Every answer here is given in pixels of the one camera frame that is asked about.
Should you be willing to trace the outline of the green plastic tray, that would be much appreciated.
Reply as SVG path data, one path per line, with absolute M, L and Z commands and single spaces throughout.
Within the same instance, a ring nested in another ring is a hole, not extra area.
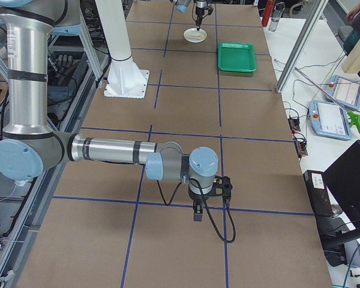
M 218 67 L 220 70 L 228 72 L 255 72 L 257 63 L 254 46 L 250 43 L 219 43 Z

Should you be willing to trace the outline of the white round plate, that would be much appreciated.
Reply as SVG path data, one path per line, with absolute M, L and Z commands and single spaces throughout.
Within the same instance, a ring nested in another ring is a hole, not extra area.
M 189 28 L 184 31 L 183 36 L 190 43 L 201 43 L 206 40 L 208 34 L 203 29 Z

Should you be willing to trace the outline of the near blue teach pendant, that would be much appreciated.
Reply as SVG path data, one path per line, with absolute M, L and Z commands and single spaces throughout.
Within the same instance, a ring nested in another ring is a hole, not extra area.
M 311 127 L 316 135 L 345 141 L 352 139 L 347 114 L 338 105 L 312 100 L 308 111 Z

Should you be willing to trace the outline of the far blue teach pendant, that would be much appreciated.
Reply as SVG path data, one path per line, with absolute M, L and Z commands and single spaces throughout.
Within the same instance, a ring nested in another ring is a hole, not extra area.
M 325 90 L 338 102 L 352 110 L 360 107 L 360 81 L 334 75 L 325 85 Z

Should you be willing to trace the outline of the orange black connector strip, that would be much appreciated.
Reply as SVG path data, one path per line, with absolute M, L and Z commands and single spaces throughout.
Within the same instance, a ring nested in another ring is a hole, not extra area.
M 299 159 L 308 155 L 307 152 L 307 139 L 301 133 L 300 116 L 299 113 L 293 108 L 285 108 L 288 111 L 288 124 L 291 130 L 293 143 L 295 146 L 296 154 Z

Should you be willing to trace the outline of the metal reacher grabber tool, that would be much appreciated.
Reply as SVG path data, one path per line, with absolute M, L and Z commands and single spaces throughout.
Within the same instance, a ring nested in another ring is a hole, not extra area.
M 360 84 L 341 76 L 329 83 L 318 84 L 302 70 L 295 68 L 303 78 L 323 92 L 327 102 L 313 100 L 310 104 L 311 126 L 316 134 L 334 139 L 352 138 L 350 128 L 355 126 L 360 134 Z

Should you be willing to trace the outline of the black desktop box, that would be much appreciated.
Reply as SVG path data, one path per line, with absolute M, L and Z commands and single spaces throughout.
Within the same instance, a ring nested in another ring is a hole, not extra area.
M 303 173 L 310 204 L 315 216 L 331 217 L 333 212 L 322 175 L 322 172 L 315 170 L 306 170 Z

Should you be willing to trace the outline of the blue teach pendant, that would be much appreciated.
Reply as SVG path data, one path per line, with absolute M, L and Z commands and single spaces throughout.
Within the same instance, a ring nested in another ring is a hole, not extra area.
M 334 75 L 325 85 L 325 90 L 338 102 L 352 110 L 360 107 L 360 81 Z
M 338 105 L 312 100 L 308 111 L 311 127 L 316 135 L 345 141 L 352 139 L 347 114 Z

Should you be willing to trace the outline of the yellow plastic spoon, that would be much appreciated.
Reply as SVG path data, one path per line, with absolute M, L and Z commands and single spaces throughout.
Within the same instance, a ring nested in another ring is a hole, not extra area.
M 205 38 L 204 35 L 189 35 L 187 36 L 187 39 L 190 39 L 192 41 L 202 41 Z

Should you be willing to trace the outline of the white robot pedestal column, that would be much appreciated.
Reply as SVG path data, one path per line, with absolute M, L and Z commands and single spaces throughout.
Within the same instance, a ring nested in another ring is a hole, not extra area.
M 98 14 L 111 58 L 106 97 L 145 97 L 149 71 L 141 70 L 133 60 L 121 1 L 96 1 Z

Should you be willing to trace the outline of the aluminium frame post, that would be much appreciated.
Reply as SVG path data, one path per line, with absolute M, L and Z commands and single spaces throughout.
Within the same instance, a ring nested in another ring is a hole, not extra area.
M 276 93 L 281 93 L 284 89 L 293 68 L 295 67 L 310 35 L 312 34 L 316 26 L 316 23 L 320 19 L 328 2 L 328 0 L 314 1 L 312 10 L 304 22 L 304 25 L 298 35 L 295 45 L 293 46 L 293 49 L 287 59 L 286 65 L 284 66 L 281 76 L 277 82 L 277 85 L 275 87 Z

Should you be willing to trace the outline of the black computer monitor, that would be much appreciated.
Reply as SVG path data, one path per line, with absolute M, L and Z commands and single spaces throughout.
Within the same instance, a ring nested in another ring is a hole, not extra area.
M 323 180 L 355 228 L 347 231 L 345 225 L 338 225 L 324 232 L 322 247 L 331 266 L 348 264 L 350 250 L 345 245 L 360 238 L 360 140 L 324 171 Z

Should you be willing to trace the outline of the red cylinder bottle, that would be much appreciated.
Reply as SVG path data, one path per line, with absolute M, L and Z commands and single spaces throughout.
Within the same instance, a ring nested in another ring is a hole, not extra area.
M 268 0 L 265 5 L 265 9 L 264 9 L 263 16 L 262 16 L 262 26 L 263 27 L 267 27 L 267 25 L 268 25 L 269 18 L 271 16 L 271 13 L 274 8 L 274 4 L 275 4 L 274 0 Z

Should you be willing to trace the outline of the clear water bottle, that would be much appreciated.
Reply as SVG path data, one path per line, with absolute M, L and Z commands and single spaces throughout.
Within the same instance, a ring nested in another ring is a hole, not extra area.
M 277 30 L 277 26 L 278 26 L 280 19 L 282 18 L 284 9 L 285 9 L 284 2 L 278 2 L 274 5 L 274 10 L 273 10 L 272 17 L 270 19 L 268 31 L 275 32 Z

